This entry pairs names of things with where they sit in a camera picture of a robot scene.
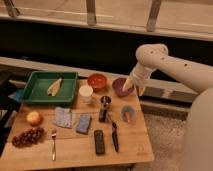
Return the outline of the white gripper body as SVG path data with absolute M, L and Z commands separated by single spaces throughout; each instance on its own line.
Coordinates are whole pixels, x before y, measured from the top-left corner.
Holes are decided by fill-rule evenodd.
M 132 83 L 138 88 L 146 85 L 150 78 L 151 70 L 143 65 L 137 64 L 130 73 Z

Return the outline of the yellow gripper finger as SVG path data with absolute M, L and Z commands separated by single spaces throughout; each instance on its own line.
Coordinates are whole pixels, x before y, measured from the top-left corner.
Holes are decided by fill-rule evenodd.
M 132 85 L 133 85 L 132 80 L 130 78 L 127 78 L 123 87 L 122 87 L 122 90 L 127 91 L 129 88 L 132 87 Z
M 142 95 L 144 94 L 144 91 L 145 91 L 145 87 L 140 87 L 140 88 L 138 89 L 138 94 L 139 94 L 139 96 L 142 96 Z

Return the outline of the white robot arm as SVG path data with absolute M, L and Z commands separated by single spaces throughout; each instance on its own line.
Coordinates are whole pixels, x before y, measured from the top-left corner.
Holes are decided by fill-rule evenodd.
M 165 44 L 141 45 L 135 55 L 137 64 L 127 77 L 123 91 L 136 86 L 139 95 L 142 95 L 151 74 L 156 70 L 160 70 L 197 93 L 213 87 L 213 66 L 169 56 Z

